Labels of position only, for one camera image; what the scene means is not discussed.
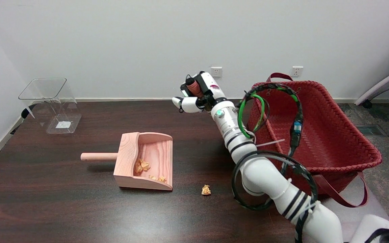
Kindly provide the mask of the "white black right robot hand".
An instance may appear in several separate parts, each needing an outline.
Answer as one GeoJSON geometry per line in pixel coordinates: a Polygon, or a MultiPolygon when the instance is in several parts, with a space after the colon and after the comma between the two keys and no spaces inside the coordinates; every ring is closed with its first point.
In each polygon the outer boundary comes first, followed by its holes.
{"type": "Polygon", "coordinates": [[[183,97],[172,98],[180,113],[210,112],[215,105],[228,100],[215,79],[204,71],[194,76],[187,75],[180,90],[183,97]]]}

